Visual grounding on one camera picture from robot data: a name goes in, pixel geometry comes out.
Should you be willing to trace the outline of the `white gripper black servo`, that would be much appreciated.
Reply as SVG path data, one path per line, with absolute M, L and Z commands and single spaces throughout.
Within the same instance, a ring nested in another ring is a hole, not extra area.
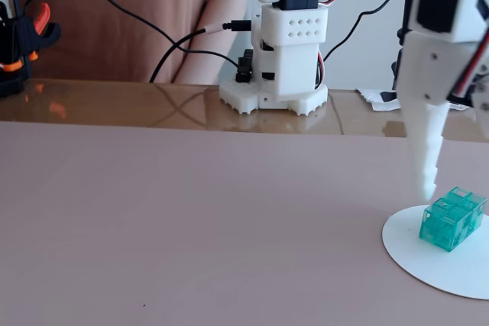
M 406 0 L 400 40 L 397 88 L 428 103 L 400 103 L 416 197 L 428 202 L 449 113 L 442 103 L 488 113 L 488 0 Z

